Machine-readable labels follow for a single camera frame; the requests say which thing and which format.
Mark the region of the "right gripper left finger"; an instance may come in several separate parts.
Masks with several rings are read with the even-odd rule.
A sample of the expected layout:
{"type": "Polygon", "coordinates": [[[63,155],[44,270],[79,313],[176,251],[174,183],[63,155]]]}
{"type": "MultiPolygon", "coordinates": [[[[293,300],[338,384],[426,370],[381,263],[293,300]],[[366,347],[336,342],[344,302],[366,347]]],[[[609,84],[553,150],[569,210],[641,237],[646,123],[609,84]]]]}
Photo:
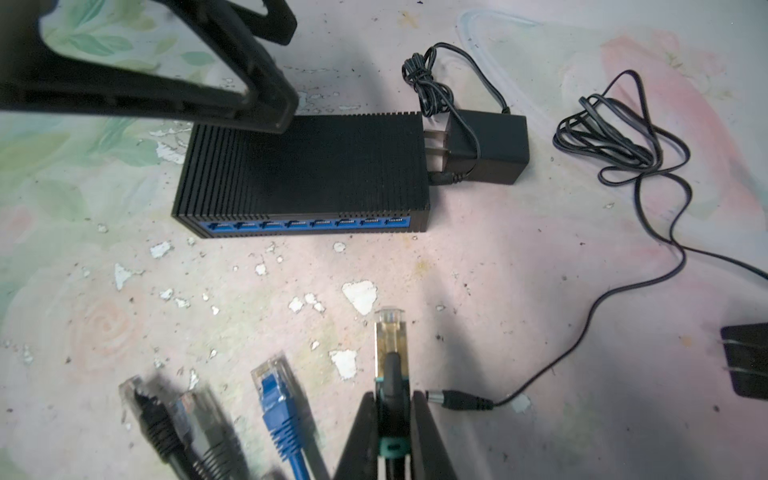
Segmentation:
{"type": "Polygon", "coordinates": [[[379,435],[376,397],[372,392],[366,392],[362,396],[333,479],[376,480],[378,478],[378,455],[379,435]]]}

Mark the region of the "black network switch blue ports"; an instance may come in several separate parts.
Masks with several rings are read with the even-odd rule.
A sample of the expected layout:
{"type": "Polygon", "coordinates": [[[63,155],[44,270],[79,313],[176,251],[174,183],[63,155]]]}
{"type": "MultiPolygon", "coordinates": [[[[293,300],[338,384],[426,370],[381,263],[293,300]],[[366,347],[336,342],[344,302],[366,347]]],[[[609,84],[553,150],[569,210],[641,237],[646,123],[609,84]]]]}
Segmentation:
{"type": "Polygon", "coordinates": [[[298,116],[283,134],[197,125],[172,217],[201,238],[426,230],[417,112],[298,116]]]}

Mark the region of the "black ethernet cable gold plug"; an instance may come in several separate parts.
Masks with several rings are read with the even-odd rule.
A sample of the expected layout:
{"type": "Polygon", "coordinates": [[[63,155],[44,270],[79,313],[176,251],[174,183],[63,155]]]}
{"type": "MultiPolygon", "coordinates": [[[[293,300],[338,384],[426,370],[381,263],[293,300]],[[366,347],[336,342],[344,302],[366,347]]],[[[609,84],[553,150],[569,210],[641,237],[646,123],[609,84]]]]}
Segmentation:
{"type": "Polygon", "coordinates": [[[387,479],[406,478],[411,453],[410,383],[404,311],[383,308],[375,323],[375,399],[379,457],[387,479]]]}

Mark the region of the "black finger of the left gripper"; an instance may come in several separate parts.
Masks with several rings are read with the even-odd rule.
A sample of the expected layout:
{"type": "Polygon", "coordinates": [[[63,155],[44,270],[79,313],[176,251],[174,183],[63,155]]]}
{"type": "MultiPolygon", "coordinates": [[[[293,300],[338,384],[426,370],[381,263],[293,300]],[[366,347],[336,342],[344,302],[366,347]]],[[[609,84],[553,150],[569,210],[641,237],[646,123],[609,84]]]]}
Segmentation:
{"type": "Polygon", "coordinates": [[[167,1],[233,73],[246,93],[76,60],[43,41],[39,20],[53,1],[1,4],[1,107],[7,111],[177,119],[281,134],[298,94],[229,1],[167,1]]]}

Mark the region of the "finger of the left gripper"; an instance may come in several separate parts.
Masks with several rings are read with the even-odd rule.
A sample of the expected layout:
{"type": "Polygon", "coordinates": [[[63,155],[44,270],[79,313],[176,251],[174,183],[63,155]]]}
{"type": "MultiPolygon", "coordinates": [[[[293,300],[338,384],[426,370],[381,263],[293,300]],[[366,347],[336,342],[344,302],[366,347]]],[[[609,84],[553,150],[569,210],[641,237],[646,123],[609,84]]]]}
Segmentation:
{"type": "Polygon", "coordinates": [[[254,37],[282,46],[289,45],[298,25],[293,11],[285,0],[263,0],[263,4],[265,14],[229,1],[230,7],[254,37]]]}

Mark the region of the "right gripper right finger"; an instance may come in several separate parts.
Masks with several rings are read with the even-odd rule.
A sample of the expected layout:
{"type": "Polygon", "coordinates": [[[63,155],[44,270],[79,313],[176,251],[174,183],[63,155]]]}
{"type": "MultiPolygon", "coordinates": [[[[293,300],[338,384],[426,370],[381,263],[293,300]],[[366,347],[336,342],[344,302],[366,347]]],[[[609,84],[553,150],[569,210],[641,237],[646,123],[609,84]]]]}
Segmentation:
{"type": "Polygon", "coordinates": [[[458,476],[431,414],[426,395],[414,391],[410,408],[411,478],[457,480],[458,476]]]}

